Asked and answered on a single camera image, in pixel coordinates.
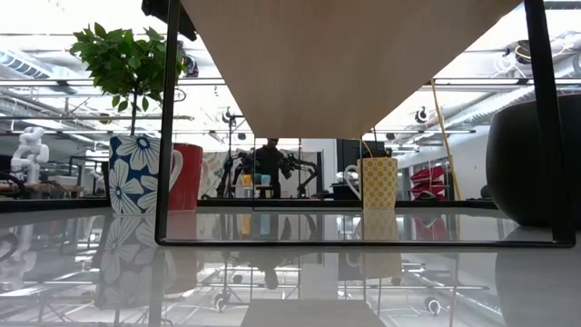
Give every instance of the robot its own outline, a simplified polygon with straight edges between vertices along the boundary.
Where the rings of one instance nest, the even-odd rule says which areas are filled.
[[[41,138],[44,136],[42,127],[26,127],[25,132],[19,137],[20,144],[10,161],[10,170],[14,177],[24,179],[23,167],[27,168],[27,183],[38,183],[40,175],[40,164],[48,162],[48,145],[43,144]]]

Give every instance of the person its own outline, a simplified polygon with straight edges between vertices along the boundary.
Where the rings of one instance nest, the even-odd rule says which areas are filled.
[[[284,158],[276,146],[279,139],[268,139],[266,145],[256,150],[256,161],[258,162],[256,173],[267,174],[271,177],[272,199],[281,198],[281,182],[279,181],[279,169],[281,160]],[[291,172],[286,172],[287,179],[291,177]],[[261,199],[266,198],[266,190],[261,189]]]

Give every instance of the ceiling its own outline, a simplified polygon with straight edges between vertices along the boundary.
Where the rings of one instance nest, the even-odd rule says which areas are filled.
[[[547,11],[549,33],[552,37],[558,37],[570,31],[581,31],[581,11],[577,10],[551,10]],[[151,26],[159,32],[163,32],[166,24],[157,18],[145,16],[141,11],[141,0],[101,0],[98,2],[89,0],[19,0],[11,2],[2,9],[0,14],[0,50],[5,49],[18,54],[29,55],[43,64],[49,64],[54,68],[54,73],[60,78],[85,78],[85,72],[81,62],[68,54],[70,44],[74,42],[73,32],[86,28],[98,22],[105,29],[132,28],[135,33],[140,33],[144,27]],[[487,33],[482,35],[466,52],[460,54],[453,62],[445,67],[436,77],[477,77],[489,78],[510,77],[510,74],[518,76],[530,75],[530,70],[522,64],[515,64],[515,69],[507,74],[499,74],[498,63],[507,66],[508,62],[501,61],[507,46],[515,41],[527,39],[527,26],[524,7],[521,5],[512,13],[498,21]],[[191,42],[180,37],[184,42],[187,55],[193,57],[198,63],[200,77],[220,77],[220,72],[212,61],[212,57],[206,50],[202,39]],[[558,52],[555,61],[566,58],[575,52],[574,48]],[[9,74],[5,69],[0,69],[0,79],[14,79],[22,76]],[[65,103],[63,94],[51,91],[47,88],[35,90],[11,89],[13,92],[30,96],[44,104],[56,108],[76,108],[75,113],[80,115],[96,115],[108,113],[117,114],[110,105],[110,96],[100,96],[94,89],[77,87],[80,95],[71,97],[68,104]],[[208,135],[210,130],[226,131],[228,125],[222,121],[222,115],[229,111],[231,114],[239,114],[240,110],[231,96],[227,86],[184,86],[179,96],[186,95],[185,100],[175,105],[176,115],[193,116],[194,120],[176,121],[174,130],[201,131],[205,134],[179,134],[176,141],[189,142],[202,145],[206,149],[224,150],[227,148],[228,135],[218,133],[218,138]],[[438,92],[438,102],[441,107],[461,107],[462,104],[482,97],[482,92]],[[418,128],[414,120],[414,113],[422,106],[427,108],[429,114],[434,114],[435,106],[431,92],[416,92],[409,99],[400,104],[389,116],[381,120],[378,129],[402,129]],[[147,114],[159,114],[161,109],[154,107]],[[245,141],[234,137],[234,144],[246,144],[253,146],[254,140],[250,133],[250,127],[238,122],[238,130],[246,132]],[[94,129],[126,129],[128,121],[115,121],[113,125],[99,125],[90,122]],[[137,123],[138,129],[157,130],[160,121],[147,120]],[[298,140],[288,140],[289,146],[295,146]]]

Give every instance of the yellow patterned mug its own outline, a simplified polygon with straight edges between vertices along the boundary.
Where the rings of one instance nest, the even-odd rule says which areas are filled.
[[[347,178],[349,170],[357,170],[359,187],[363,184],[363,207],[371,209],[393,209],[398,197],[398,161],[394,158],[365,158],[363,159],[363,180],[360,173],[361,161],[357,166],[345,168],[345,182],[347,186],[361,199],[361,193],[355,189],[351,180]]]

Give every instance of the glossy white floor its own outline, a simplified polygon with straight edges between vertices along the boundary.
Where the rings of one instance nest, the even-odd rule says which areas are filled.
[[[415,238],[430,233],[453,238],[444,216],[445,228],[425,216],[419,217],[422,224],[407,223],[418,214],[398,213],[398,231],[389,238],[408,237],[406,225]],[[353,218],[323,217],[333,227],[321,233],[357,237]],[[456,236],[549,237],[501,219],[473,213],[461,219],[461,231],[455,227]],[[276,230],[279,237],[309,239],[320,230],[315,228],[320,220],[313,220],[295,231],[284,219]],[[0,214],[0,325],[561,327],[581,322],[579,247],[486,253],[161,248],[153,241],[153,222],[152,217],[113,218],[108,210]],[[272,230],[271,218],[257,226],[256,235],[272,235],[267,225]],[[245,231],[249,228],[241,217],[238,237],[256,236]],[[478,230],[488,235],[478,236]],[[198,223],[195,231],[206,239],[223,237],[211,223]]]

